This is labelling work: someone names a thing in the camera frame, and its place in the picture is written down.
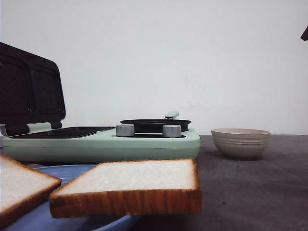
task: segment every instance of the mint green sandwich maker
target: mint green sandwich maker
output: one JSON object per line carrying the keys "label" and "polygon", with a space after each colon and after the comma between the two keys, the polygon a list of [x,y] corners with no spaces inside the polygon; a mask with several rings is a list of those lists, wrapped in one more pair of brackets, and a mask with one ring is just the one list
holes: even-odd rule
{"label": "mint green sandwich maker", "polygon": [[4,154],[13,159],[99,163],[196,158],[200,137],[188,127],[190,121],[176,120],[178,115],[123,120],[117,127],[62,128],[65,105],[56,63],[0,43],[0,128],[6,136]]}

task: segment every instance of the beige bowl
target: beige bowl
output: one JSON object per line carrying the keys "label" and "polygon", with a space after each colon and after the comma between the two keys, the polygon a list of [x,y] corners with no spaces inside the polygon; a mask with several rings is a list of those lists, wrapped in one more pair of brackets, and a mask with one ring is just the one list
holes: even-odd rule
{"label": "beige bowl", "polygon": [[215,146],[227,156],[256,157],[265,149],[270,133],[264,130],[218,128],[212,130]]}

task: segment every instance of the bread crust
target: bread crust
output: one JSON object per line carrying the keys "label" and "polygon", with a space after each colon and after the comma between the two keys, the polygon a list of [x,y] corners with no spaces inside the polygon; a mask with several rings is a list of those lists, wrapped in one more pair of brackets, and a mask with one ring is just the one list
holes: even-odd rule
{"label": "bread crust", "polygon": [[202,205],[202,189],[198,181],[197,164],[194,159],[192,159],[192,164],[195,182],[193,189],[125,190],[57,195],[57,192],[65,187],[62,186],[50,195],[51,215],[53,218],[75,218],[98,214],[199,213]]}
{"label": "bread crust", "polygon": [[25,198],[24,200],[12,205],[11,207],[8,207],[6,209],[4,209],[3,211],[0,212],[0,229],[3,229],[5,227],[7,227],[8,225],[10,225],[11,223],[13,223],[14,221],[16,221],[18,218],[20,218],[22,215],[26,214],[27,212],[31,211],[32,209],[36,208],[37,206],[39,206],[40,204],[42,204],[43,202],[47,201],[49,198],[49,195],[52,193],[53,190],[55,190],[56,188],[58,188],[61,185],[62,180],[54,177],[54,176],[50,176],[46,173],[40,172],[38,170],[32,169],[28,166],[22,165],[20,162],[12,160],[11,158],[8,158],[4,155],[0,155],[1,159],[4,158],[10,162],[15,163],[16,165],[19,165],[22,168],[31,170],[37,174],[42,174],[45,176],[48,176],[50,178],[54,178],[55,180],[57,180],[53,185],[42,189],[30,196],[28,196],[27,198]]}

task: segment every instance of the gray table surface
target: gray table surface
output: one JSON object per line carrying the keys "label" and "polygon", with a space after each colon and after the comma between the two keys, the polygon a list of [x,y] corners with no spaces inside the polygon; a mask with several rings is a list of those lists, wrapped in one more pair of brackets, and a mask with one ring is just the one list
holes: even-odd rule
{"label": "gray table surface", "polygon": [[271,135],[253,161],[228,159],[210,135],[200,137],[202,212],[144,215],[132,231],[308,230],[308,136]]}

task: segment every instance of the bread slice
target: bread slice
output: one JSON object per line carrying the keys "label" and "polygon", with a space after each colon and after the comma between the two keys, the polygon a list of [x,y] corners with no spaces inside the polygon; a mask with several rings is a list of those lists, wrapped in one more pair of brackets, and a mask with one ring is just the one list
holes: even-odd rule
{"label": "bread slice", "polygon": [[201,210],[193,159],[100,163],[50,195],[53,218]]}
{"label": "bread slice", "polygon": [[0,229],[48,200],[61,179],[0,155]]}

